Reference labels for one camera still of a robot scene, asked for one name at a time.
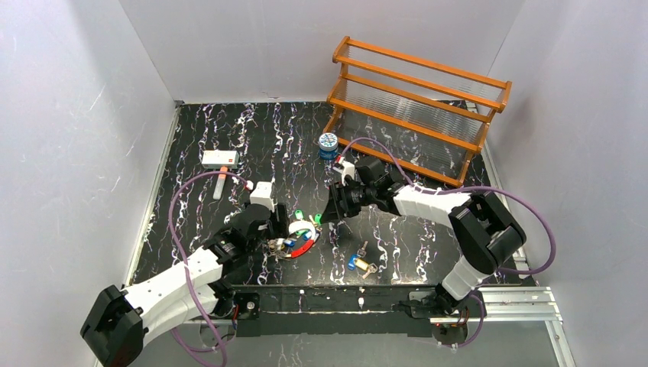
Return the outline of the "metal key organizer red handle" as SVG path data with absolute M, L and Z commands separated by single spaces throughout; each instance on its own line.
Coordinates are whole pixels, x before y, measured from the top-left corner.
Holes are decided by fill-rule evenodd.
M 297 259 L 305 255 L 320 236 L 320 228 L 308 220 L 293 221 L 288 226 L 288 234 L 268 242 L 268 249 L 276 258 Z

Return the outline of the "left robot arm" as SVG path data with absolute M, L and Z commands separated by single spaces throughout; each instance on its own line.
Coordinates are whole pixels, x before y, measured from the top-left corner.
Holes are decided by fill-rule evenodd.
M 127 366 L 160 334 L 199 317 L 195 294 L 206 313 L 232 297 L 225 276 L 246 263 L 262 240 L 285 238 L 289 215 L 250 203 L 214 236 L 179 262 L 139 284 L 100 291 L 79 334 L 103 366 Z

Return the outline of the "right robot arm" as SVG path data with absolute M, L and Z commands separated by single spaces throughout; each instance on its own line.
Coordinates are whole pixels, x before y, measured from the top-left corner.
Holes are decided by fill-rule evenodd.
M 420 187 L 398 180 L 382 161 L 367 157 L 357 164 L 337 158 L 340 175 L 329 186 L 329 201 L 322 222 L 357 216 L 374 205 L 395 216 L 427 219 L 453 230 L 461 257 L 437 284 L 434 303 L 454 307 L 484 279 L 492 276 L 527 240 L 519 223 L 492 192 L 424 193 Z

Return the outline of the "silver loose key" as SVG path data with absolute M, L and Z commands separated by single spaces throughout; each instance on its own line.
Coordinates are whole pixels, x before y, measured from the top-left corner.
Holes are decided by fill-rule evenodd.
M 356 252 L 356 255 L 358 258 L 366 258 L 367 256 L 367 247 L 368 247 L 368 241 L 364 241 L 361 247 L 358 249 Z

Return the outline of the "white orange marker pen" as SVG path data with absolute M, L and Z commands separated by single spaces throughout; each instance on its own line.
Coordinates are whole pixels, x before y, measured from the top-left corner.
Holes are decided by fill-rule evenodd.
M 216 179 L 216 186 L 212 196 L 214 200 L 221 200 L 222 198 L 222 193 L 227 179 L 226 172 L 228 172 L 228 170 L 229 168 L 226 166 L 221 166 L 219 169 L 219 175 L 218 178 Z

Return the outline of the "blue key tag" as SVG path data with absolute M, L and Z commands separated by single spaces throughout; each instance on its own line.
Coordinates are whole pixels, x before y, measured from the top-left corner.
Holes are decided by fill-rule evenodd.
M 349 271 L 355 271 L 357 269 L 356 261 L 358 259 L 357 254 L 352 254 L 348 260 L 347 268 Z

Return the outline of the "blue jar with patterned lid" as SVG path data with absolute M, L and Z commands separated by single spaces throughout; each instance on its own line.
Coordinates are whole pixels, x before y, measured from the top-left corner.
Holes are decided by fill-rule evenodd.
M 319 157 L 326 161 L 334 160 L 338 156 L 338 137 L 331 133 L 325 132 L 318 138 Z

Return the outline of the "white box with red logo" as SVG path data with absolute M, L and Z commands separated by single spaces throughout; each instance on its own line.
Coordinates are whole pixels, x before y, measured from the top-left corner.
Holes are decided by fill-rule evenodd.
M 239 158 L 240 154 L 237 151 L 204 151 L 201 165 L 208 169 L 232 168 L 238 166 Z

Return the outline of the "orange wooden shelf rack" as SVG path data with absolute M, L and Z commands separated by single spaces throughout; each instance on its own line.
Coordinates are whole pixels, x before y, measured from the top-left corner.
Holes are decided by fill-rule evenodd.
M 325 133 L 341 145 L 460 187 L 513 84 L 457 67 L 342 38 L 332 54 L 339 76 L 326 101 Z

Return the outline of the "aluminium rail frame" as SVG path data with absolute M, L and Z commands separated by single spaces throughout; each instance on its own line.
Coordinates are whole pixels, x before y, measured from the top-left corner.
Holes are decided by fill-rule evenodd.
M 539 322 L 560 366 L 575 361 L 562 317 L 548 287 L 499 284 L 482 287 L 451 313 L 432 304 L 434 290 L 416 285 L 237 285 L 232 297 L 208 313 L 230 336 L 256 337 L 308 333 L 406 334 L 441 344 L 464 344 L 488 322 Z

